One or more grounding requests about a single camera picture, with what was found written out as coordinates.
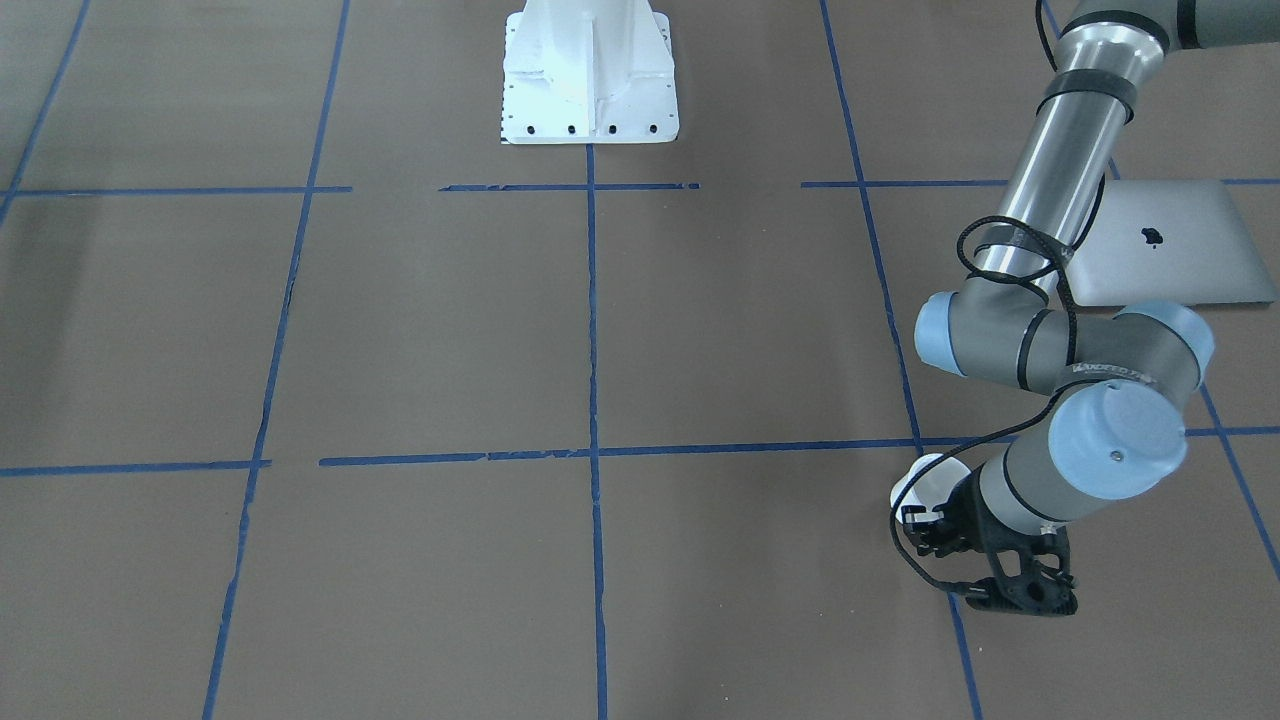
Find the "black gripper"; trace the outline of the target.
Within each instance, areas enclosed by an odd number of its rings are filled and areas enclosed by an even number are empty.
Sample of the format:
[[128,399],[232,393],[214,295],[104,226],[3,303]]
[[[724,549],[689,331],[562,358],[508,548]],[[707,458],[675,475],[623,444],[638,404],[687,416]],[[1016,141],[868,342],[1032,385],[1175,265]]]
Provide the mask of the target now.
[[980,500],[979,470],[972,471],[941,510],[943,518],[938,521],[900,524],[918,555],[942,559],[966,551],[988,555],[1000,551],[995,525]]

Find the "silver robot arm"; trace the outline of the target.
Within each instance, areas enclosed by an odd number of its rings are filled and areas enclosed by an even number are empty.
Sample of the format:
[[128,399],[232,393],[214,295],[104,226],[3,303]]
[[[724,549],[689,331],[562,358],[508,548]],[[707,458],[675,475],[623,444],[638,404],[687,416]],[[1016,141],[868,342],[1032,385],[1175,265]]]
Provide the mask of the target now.
[[1196,307],[1275,299],[1225,187],[1106,178],[1140,88],[1175,53],[1277,41],[1275,1],[1083,1],[1039,37],[1052,79],[997,211],[966,225],[966,272],[931,296],[920,360],[1044,396],[974,468],[918,459],[890,493],[906,557],[977,551],[1069,564],[1068,527],[1155,488],[1184,462],[1184,411],[1215,354]]

